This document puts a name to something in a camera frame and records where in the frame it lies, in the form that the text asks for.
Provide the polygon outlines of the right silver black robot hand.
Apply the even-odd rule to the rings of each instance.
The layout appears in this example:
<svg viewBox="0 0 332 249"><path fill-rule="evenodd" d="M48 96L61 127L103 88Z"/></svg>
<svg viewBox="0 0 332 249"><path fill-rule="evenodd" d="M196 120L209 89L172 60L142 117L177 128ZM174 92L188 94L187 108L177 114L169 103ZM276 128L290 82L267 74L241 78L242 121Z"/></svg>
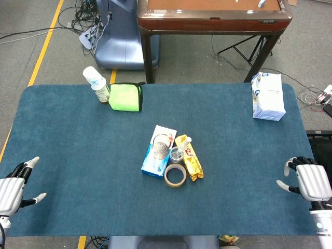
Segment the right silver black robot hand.
<svg viewBox="0 0 332 249"><path fill-rule="evenodd" d="M311 210L331 210L328 201L331 199L331 186L325 168L316 163L312 158L303 156L291 157L284 166L284 175L289 176L294 170L298 186L290 186L281 180L276 183L287 192L301 195L311 203Z"/></svg>

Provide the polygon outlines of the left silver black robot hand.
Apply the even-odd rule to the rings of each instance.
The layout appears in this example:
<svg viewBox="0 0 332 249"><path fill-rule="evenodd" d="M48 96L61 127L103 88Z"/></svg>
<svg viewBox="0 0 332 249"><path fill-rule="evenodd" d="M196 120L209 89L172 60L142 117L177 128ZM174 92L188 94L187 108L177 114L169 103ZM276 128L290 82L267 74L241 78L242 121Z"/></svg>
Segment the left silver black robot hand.
<svg viewBox="0 0 332 249"><path fill-rule="evenodd" d="M19 208L40 203L47 193L40 193L37 197L23 200L24 188L39 161L39 156L18 164L5 178L1 178L1 217L10 217Z"/></svg>

